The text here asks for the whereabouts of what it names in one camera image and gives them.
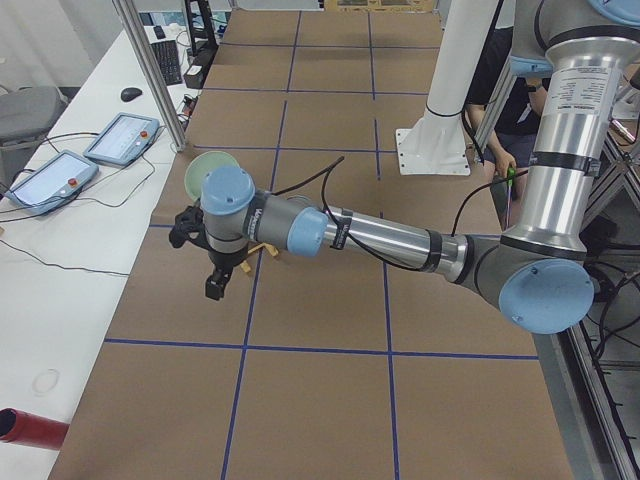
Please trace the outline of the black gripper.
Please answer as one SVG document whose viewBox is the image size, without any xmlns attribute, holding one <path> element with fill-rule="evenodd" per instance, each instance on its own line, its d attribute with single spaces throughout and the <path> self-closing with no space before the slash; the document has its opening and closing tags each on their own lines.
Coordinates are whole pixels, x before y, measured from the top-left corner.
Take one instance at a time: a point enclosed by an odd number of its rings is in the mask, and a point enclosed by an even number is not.
<svg viewBox="0 0 640 480">
<path fill-rule="evenodd" d="M 208 255 L 214 268 L 213 273 L 205 280 L 205 296 L 221 300 L 234 269 L 246 259 L 246 247 L 231 253 L 212 250 Z"/>
</svg>

